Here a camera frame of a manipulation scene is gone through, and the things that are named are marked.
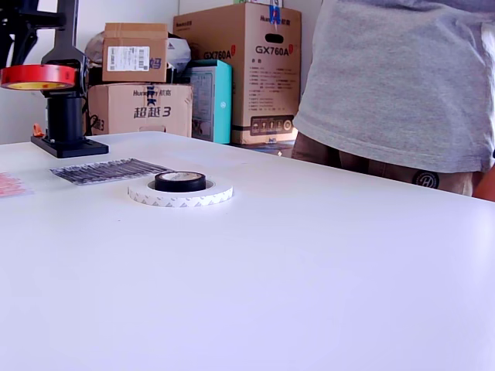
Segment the person's left hand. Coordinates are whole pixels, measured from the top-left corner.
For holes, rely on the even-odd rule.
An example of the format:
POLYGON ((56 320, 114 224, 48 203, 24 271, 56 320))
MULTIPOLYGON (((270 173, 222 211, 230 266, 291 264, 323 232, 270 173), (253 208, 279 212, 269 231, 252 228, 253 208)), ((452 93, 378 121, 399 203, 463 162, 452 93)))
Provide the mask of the person's left hand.
POLYGON ((492 169, 485 174, 474 191, 473 196, 477 199, 484 199, 491 202, 495 201, 495 167, 492 167, 492 169))

